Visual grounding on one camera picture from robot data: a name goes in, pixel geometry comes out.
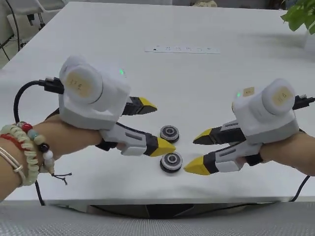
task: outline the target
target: power strip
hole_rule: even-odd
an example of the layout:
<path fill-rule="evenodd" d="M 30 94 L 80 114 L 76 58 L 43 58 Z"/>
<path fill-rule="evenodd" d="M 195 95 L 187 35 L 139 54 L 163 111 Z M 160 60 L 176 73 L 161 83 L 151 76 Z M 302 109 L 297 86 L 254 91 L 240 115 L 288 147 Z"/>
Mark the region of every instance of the power strip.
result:
<path fill-rule="evenodd" d="M 189 46 L 150 46 L 144 49 L 147 53 L 192 53 L 192 54 L 220 54 L 219 49 L 211 47 Z"/>

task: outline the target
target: white bead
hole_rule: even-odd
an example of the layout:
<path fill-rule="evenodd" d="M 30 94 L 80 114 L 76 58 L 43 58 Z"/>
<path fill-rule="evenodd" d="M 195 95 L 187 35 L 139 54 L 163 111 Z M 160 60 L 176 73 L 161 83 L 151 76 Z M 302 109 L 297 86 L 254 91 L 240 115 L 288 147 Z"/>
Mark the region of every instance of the white bead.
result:
<path fill-rule="evenodd" d="M 50 164 L 52 164 L 53 162 L 54 162 L 54 159 L 53 159 L 53 158 L 44 160 L 45 165 L 50 165 Z"/>
<path fill-rule="evenodd" d="M 19 128 L 22 128 L 23 123 L 22 123 L 22 122 L 19 122 L 19 123 L 17 123 L 17 126 L 18 126 Z"/>
<path fill-rule="evenodd" d="M 44 160 L 49 160 L 54 157 L 54 154 L 52 151 L 48 150 L 48 152 L 43 153 Z"/>
<path fill-rule="evenodd" d="M 13 127 L 12 125 L 5 125 L 1 129 L 1 134 L 9 134 L 11 132 L 12 127 Z"/>
<path fill-rule="evenodd" d="M 45 161 L 44 164 L 45 164 L 45 167 L 49 168 L 49 167 L 51 167 L 51 166 L 54 166 L 54 165 L 55 165 L 55 162 L 54 162 L 53 159 L 50 159 L 50 160 L 48 160 L 48 161 Z"/>

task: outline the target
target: floor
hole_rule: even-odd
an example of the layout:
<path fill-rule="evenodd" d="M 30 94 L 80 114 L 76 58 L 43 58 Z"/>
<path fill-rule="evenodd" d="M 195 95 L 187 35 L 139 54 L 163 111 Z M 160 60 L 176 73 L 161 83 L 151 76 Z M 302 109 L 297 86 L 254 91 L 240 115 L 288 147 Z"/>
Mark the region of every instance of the floor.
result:
<path fill-rule="evenodd" d="M 10 41 L 4 47 L 5 52 L 8 57 L 12 59 L 15 54 L 18 52 L 17 41 Z M 8 63 L 8 59 L 6 58 L 2 49 L 0 49 L 0 69 L 2 69 Z"/>

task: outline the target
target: leaf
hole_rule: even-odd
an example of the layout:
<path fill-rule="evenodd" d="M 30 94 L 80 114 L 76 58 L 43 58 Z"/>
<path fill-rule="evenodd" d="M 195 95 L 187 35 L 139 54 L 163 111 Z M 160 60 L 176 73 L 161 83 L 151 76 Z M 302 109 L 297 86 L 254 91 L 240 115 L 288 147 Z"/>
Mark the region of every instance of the leaf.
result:
<path fill-rule="evenodd" d="M 311 0 L 304 6 L 305 12 L 309 13 L 310 15 L 314 14 L 315 10 L 315 0 Z"/>
<path fill-rule="evenodd" d="M 310 0 L 298 0 L 296 3 L 295 3 L 295 6 L 303 6 L 303 5 L 306 5 L 308 4 Z"/>
<path fill-rule="evenodd" d="M 309 27 L 314 23 L 314 21 L 315 21 L 315 15 L 307 16 L 304 22 L 306 28 L 309 29 Z"/>
<path fill-rule="evenodd" d="M 309 29 L 310 34 L 314 34 L 315 33 L 315 25 L 313 25 L 310 29 Z"/>
<path fill-rule="evenodd" d="M 310 7 L 315 4 L 315 0 L 307 0 L 305 4 L 306 4 L 306 7 Z"/>
<path fill-rule="evenodd" d="M 290 21 L 290 19 L 292 17 L 294 17 L 294 15 L 296 14 L 296 11 L 300 10 L 300 7 L 299 6 L 292 6 L 290 7 L 290 9 L 287 11 L 286 14 L 282 15 L 281 18 L 284 20 L 284 21 Z"/>
<path fill-rule="evenodd" d="M 295 11 L 294 15 L 288 20 L 290 30 L 296 31 L 300 28 L 304 24 L 306 17 L 307 15 L 302 9 Z"/>

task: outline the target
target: white wall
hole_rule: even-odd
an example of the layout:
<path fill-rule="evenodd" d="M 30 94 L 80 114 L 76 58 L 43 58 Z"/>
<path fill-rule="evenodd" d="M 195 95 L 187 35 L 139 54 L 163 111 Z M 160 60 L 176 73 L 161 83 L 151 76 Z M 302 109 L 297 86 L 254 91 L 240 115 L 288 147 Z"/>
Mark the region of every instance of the white wall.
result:
<path fill-rule="evenodd" d="M 4 9 L 4 6 L 0 2 L 0 42 L 3 43 L 7 40 L 12 34 L 13 31 L 7 19 L 7 12 Z"/>

